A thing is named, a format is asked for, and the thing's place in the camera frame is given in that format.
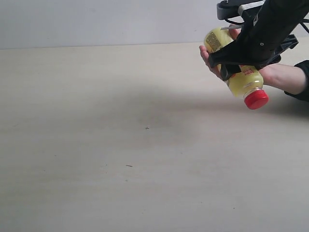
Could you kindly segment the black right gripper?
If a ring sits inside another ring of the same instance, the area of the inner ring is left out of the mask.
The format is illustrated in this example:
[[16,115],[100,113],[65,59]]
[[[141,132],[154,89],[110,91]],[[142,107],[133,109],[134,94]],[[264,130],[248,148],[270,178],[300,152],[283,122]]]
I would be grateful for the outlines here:
[[245,25],[237,40],[209,44],[209,67],[223,81],[240,72],[239,65],[266,66],[281,61],[298,39],[290,34],[309,12],[307,0],[260,0],[242,4]]

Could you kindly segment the person's bare forearm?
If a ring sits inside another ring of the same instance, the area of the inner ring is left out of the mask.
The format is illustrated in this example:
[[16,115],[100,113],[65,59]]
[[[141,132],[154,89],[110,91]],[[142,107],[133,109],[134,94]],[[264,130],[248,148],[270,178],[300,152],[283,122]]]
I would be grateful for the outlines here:
[[288,65],[272,64],[259,70],[264,84],[283,91],[291,91],[292,79],[288,76]]

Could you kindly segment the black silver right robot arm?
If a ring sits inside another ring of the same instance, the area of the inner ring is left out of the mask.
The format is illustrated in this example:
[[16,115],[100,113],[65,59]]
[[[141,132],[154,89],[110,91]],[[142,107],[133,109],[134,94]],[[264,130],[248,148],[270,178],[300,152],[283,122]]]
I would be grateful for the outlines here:
[[228,22],[240,16],[239,36],[209,57],[211,67],[221,65],[221,77],[228,80],[241,65],[261,69],[281,60],[281,53],[298,44],[292,31],[309,22],[307,0],[223,0],[217,4],[217,18]]

